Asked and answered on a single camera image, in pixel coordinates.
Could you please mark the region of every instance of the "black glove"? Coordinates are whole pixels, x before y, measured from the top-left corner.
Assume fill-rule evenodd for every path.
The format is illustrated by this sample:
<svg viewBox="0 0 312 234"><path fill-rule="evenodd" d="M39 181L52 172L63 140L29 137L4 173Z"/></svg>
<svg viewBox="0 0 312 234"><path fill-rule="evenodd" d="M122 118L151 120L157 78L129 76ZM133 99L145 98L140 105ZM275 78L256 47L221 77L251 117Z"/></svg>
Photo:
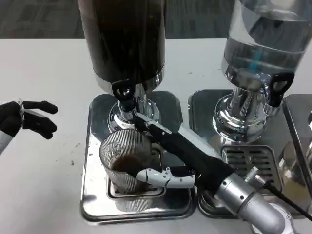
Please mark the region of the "black glove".
<svg viewBox="0 0 312 234"><path fill-rule="evenodd" d="M28 111L30 109L40 109L50 114L58 112L57 106L47 101L8 102L0 106L0 131L14 137L21 128L30 129L51 139L57 126L49 118Z"/></svg>

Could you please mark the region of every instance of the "robotic hand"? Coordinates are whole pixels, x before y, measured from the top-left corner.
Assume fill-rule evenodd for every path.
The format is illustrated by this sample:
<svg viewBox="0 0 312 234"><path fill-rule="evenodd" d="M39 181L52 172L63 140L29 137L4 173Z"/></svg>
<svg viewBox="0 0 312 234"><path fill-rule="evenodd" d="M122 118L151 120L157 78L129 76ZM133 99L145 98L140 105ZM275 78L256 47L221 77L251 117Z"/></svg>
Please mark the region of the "robotic hand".
<svg viewBox="0 0 312 234"><path fill-rule="evenodd" d="M195 185L208 190L230 212L252 224L255 233L297 233L290 213L279 205L267 203L257 192L260 187L270 189L272 185L256 174L256 168L244 180L193 131L180 126L177 133L172 133L140 113L137 113L134 122L139 131L149 133L152 142L178 156L186 167L163 170L133 165L127 173L155 186L190 188Z"/></svg>
<svg viewBox="0 0 312 234"><path fill-rule="evenodd" d="M47 117L31 109L40 109L50 114L58 112L57 106L47 102L12 101L0 105L0 155L21 128L30 129L45 139L52 138L56 125Z"/></svg>

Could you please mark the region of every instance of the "drip tray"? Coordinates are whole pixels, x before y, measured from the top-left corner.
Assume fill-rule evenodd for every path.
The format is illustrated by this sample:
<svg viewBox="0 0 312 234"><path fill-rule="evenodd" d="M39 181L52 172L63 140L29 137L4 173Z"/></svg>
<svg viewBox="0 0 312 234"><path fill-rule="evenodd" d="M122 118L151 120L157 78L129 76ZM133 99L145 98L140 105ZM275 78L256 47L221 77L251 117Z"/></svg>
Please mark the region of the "drip tray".
<svg viewBox="0 0 312 234"><path fill-rule="evenodd" d="M177 98L165 91L147 95L160 111L160 123L178 131L182 113ZM80 199L83 218L90 224L125 223L176 219L190 216L196 209L194 189L148 187L143 193L123 195L115 189L99 158L102 141L109 135L108 117L117 100L109 94L97 96L88 118L85 161ZM163 152L163 168L183 166L175 155Z"/></svg>
<svg viewBox="0 0 312 234"><path fill-rule="evenodd" d="M259 145L224 145L221 149L223 161L234 166L236 173L245 177L253 168L257 167L258 175L265 180L271 180L274 186L282 191L281 179L277 172L274 153L268 146ZM268 190L262 194L271 194Z"/></svg>
<svg viewBox="0 0 312 234"><path fill-rule="evenodd" d="M285 116L280 110L278 114L268 120L262 136L250 144L230 142L221 137L213 126L215 106L218 101L232 92L232 90L200 90L189 98L190 128L204 138L218 152L222 152L223 159L234 165L240 176L256 166L260 174L267 179L274 180L278 190L287 197L294 197L294 189L286 189L283 176L283 161L285 147L293 143ZM269 191L260 191L264 199L270 203L278 203L289 210L294 218L302 215L285 202L273 196ZM311 203L304 196L298 195L298 204L306 211ZM198 190L198 206L202 213L211 218L235 218L209 192Z"/></svg>
<svg viewBox="0 0 312 234"><path fill-rule="evenodd" d="M117 188L115 188L109 177L106 178L106 181L107 181L106 192L107 196L110 199L152 198L163 196L166 192L165 188L156 188L151 185L148 185L145 191L143 192L125 195L122 194Z"/></svg>

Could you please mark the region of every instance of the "white table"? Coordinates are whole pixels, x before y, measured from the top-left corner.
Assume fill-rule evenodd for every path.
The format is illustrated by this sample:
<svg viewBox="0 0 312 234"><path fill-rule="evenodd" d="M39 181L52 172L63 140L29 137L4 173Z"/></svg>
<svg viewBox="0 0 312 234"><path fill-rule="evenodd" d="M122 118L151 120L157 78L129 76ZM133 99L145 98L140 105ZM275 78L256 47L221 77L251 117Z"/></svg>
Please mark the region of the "white table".
<svg viewBox="0 0 312 234"><path fill-rule="evenodd" d="M198 89L231 88L220 62L225 39L169 39L166 74L158 90L181 102L188 123L187 99ZM290 93L311 93L312 48L296 74ZM59 107L51 119L52 140L21 131L0 157L1 234L193 233L249 234L239 220L208 219L198 210L189 218L90 226L79 213L88 106L103 91L94 79L84 39L1 39L0 100L48 100ZM296 220L301 234L312 223Z"/></svg>

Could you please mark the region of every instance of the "metal grate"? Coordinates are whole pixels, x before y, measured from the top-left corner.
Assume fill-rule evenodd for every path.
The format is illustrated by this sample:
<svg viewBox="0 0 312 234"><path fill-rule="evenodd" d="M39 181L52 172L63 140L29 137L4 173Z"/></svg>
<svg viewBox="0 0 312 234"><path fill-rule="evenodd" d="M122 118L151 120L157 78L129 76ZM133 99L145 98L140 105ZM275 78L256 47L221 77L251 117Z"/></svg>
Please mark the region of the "metal grate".
<svg viewBox="0 0 312 234"><path fill-rule="evenodd" d="M166 192L165 188L156 188L153 186L148 186L145 191L140 193L134 194L122 194L118 189L116 189L111 182L111 180L107 177L107 195L110 199L117 199L117 198L149 198L149 197L158 197L164 195Z"/></svg>
<svg viewBox="0 0 312 234"><path fill-rule="evenodd" d="M281 179L278 175L274 153L268 146L256 145L225 145L222 148L222 157L226 163L233 165L236 173L245 177L252 169L257 167L258 174L265 180L272 180L274 186L282 191Z"/></svg>

